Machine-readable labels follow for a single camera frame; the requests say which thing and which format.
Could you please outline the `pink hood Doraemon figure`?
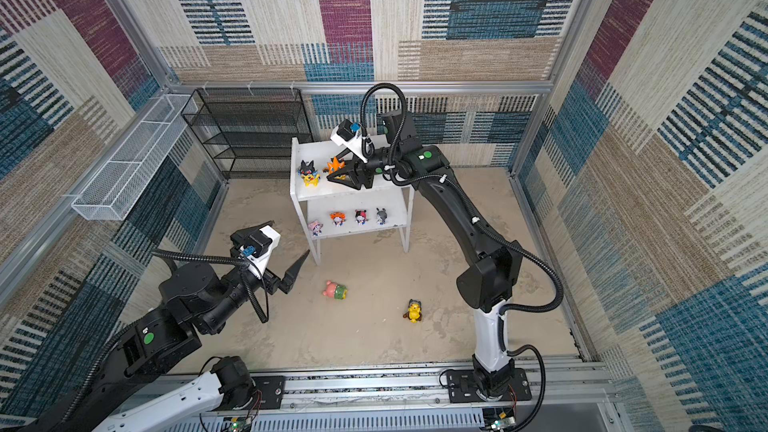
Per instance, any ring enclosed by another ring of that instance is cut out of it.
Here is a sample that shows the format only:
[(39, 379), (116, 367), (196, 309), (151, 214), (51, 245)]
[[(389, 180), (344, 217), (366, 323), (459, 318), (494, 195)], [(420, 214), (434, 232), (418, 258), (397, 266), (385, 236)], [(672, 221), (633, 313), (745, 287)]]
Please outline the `pink hood Doraemon figure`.
[(308, 227), (313, 237), (319, 237), (322, 233), (323, 224), (319, 220), (315, 220)]

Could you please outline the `orange yellow Pokemon figure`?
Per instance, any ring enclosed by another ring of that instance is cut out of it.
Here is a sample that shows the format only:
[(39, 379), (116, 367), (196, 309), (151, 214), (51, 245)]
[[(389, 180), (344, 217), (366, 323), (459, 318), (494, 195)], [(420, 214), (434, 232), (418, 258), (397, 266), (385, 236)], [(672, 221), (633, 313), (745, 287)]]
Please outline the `orange yellow Pokemon figure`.
[(346, 163), (344, 160), (341, 160), (338, 157), (332, 157), (330, 161), (326, 164), (325, 168), (323, 169), (323, 172), (326, 174), (332, 174), (344, 168), (345, 165)]

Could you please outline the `red hat Doraemon figure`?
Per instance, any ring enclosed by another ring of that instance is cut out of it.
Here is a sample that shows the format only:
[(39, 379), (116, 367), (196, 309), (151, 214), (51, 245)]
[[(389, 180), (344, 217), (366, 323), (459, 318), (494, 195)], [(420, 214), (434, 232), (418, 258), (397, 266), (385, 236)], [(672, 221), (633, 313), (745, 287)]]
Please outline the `red hat Doraemon figure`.
[(358, 225), (365, 225), (368, 222), (367, 211), (365, 209), (356, 210), (355, 221)]

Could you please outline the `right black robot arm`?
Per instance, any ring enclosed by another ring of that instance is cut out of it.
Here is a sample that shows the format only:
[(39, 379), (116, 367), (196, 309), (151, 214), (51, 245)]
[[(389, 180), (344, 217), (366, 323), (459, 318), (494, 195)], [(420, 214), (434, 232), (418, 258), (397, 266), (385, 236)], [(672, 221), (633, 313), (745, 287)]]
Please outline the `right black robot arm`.
[[(329, 174), (331, 182), (361, 190), (372, 187), (376, 177), (419, 192), (438, 212), (456, 239), (468, 268), (456, 280), (457, 289), (474, 312), (476, 348), (472, 356), (473, 378), (483, 400), (497, 400), (514, 377), (515, 352), (507, 348), (505, 316), (509, 311), (547, 313), (564, 299), (557, 273), (518, 242), (498, 233), (465, 193), (445, 154), (435, 145), (422, 143), (402, 90), (392, 83), (378, 83), (363, 96), (369, 101), (381, 90), (395, 93), (399, 108), (383, 114), (384, 147), (376, 147), (367, 122), (344, 120), (332, 134), (341, 147), (345, 164)], [(543, 305), (514, 303), (513, 288), (522, 262), (528, 260), (551, 280), (553, 299)]]

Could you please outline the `orange crab hood Doraemon figure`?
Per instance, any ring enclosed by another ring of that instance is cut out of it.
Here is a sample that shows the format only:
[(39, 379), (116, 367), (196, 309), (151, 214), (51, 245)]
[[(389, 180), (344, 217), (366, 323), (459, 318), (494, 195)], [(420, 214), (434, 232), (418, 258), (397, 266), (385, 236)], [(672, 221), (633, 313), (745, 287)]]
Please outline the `orange crab hood Doraemon figure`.
[(330, 214), (330, 219), (335, 226), (341, 227), (346, 221), (346, 215), (342, 212), (333, 212)]

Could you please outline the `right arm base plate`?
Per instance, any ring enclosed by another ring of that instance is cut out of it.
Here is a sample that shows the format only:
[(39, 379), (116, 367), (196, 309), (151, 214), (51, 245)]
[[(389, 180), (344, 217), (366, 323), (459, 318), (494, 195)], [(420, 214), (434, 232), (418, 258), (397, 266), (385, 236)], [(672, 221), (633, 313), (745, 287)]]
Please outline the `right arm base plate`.
[(446, 369), (440, 373), (451, 403), (530, 401), (530, 381), (522, 368), (486, 376), (469, 369)]

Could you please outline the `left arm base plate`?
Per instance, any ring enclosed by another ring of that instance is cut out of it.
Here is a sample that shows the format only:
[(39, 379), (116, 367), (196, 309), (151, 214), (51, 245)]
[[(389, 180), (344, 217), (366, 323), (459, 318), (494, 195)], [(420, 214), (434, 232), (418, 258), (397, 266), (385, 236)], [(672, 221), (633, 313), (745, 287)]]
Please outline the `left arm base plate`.
[(231, 393), (226, 409), (249, 414), (278, 410), (282, 405), (286, 380), (284, 375), (253, 376), (250, 384), (238, 386)]

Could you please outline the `blue hood Pikachu figure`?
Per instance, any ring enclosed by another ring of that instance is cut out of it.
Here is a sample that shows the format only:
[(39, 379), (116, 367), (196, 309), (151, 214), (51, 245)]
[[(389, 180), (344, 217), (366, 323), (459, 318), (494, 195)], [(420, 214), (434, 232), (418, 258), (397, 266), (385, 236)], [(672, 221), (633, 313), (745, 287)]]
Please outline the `blue hood Pikachu figure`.
[(422, 321), (422, 304), (420, 301), (410, 299), (406, 312), (403, 314), (403, 318), (409, 320), (412, 323)]

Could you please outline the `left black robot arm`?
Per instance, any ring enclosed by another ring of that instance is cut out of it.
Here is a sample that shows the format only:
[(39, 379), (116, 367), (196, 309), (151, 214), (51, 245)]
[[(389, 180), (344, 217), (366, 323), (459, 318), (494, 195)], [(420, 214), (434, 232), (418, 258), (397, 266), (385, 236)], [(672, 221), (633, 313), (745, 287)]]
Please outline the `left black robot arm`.
[(283, 278), (271, 270), (253, 275), (244, 258), (194, 255), (157, 249), (170, 277), (159, 286), (160, 304), (110, 338), (78, 390), (59, 400), (24, 431), (93, 431), (128, 398), (171, 371), (201, 347), (202, 335), (220, 333), (255, 291), (289, 293), (308, 255)]

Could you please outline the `grey hood Doraemon figure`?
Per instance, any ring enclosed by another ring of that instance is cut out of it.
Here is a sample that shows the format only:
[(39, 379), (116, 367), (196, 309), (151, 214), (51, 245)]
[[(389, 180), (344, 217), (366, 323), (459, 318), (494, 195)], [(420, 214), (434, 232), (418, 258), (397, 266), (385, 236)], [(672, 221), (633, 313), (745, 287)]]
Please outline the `grey hood Doraemon figure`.
[(385, 208), (376, 209), (376, 220), (378, 225), (385, 225), (387, 223), (388, 213)]

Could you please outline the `black blue Luxray figure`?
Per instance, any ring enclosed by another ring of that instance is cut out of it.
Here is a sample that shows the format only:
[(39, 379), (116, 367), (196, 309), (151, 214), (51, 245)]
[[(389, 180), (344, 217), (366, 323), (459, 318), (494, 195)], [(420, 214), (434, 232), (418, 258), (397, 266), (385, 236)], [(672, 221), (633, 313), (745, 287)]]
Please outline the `black blue Luxray figure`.
[(301, 160), (298, 172), (305, 187), (316, 187), (319, 185), (321, 173), (316, 170), (313, 160)]

